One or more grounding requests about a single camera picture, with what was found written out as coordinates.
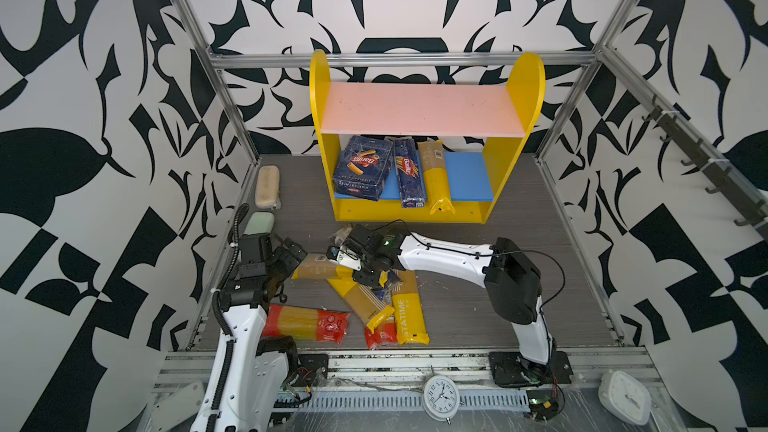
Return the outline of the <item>blue Barilla spaghetti bag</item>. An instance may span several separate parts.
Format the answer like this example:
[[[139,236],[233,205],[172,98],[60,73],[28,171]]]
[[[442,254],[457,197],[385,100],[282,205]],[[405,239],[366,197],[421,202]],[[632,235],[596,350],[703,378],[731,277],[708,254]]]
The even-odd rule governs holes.
[[[420,167],[420,155],[412,137],[393,139],[394,160],[403,208],[422,208],[426,205],[427,194]]]

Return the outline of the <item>blue Barilla pasta box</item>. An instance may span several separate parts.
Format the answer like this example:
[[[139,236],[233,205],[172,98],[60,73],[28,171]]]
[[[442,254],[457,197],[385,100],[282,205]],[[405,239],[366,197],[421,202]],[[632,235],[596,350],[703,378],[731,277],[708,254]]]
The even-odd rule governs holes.
[[[391,140],[353,135],[341,151],[332,176],[338,194],[378,201],[394,157]]]

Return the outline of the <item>plain yellow spaghetti bag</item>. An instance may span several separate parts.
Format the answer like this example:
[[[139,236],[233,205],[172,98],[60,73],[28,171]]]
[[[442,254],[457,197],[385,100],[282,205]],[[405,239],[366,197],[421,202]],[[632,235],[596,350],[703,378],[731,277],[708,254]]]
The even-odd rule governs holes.
[[[426,141],[418,144],[422,173],[426,187],[427,207],[431,215],[454,214],[450,184],[442,141]]]

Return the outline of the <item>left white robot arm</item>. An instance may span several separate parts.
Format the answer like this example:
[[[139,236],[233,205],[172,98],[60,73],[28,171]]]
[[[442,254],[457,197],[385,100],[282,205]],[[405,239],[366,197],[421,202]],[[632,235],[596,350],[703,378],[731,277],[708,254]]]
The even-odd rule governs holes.
[[[220,335],[192,431],[266,431],[281,387],[298,371],[294,339],[263,333],[272,300],[306,251],[270,233],[233,237],[230,246],[231,260],[212,289]]]

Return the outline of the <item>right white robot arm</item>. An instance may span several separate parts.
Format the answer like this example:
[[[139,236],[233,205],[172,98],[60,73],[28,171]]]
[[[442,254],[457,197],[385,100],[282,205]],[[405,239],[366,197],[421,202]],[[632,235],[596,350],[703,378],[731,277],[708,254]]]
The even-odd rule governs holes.
[[[357,224],[338,231],[326,256],[352,271],[353,281],[375,290],[404,282],[400,271],[431,272],[477,285],[495,313],[511,323],[522,366],[543,372],[555,351],[542,307],[541,273],[506,238],[493,244],[461,244],[429,238],[407,227],[370,229]]]

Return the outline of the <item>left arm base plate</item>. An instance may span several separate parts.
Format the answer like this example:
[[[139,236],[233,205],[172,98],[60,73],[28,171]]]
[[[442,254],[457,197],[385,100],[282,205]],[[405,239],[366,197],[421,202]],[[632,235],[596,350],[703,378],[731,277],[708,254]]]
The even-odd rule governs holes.
[[[312,388],[320,385],[327,378],[329,369],[329,355],[325,353],[306,353],[299,355],[299,368],[294,387],[300,389]]]

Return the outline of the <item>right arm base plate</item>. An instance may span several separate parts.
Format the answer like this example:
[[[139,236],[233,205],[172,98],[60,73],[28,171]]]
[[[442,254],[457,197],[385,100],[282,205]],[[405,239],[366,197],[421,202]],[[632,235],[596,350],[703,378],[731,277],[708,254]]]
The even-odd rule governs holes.
[[[502,388],[571,383],[572,367],[562,351],[553,352],[546,365],[524,359],[519,352],[493,351],[488,354],[488,360],[492,380]]]

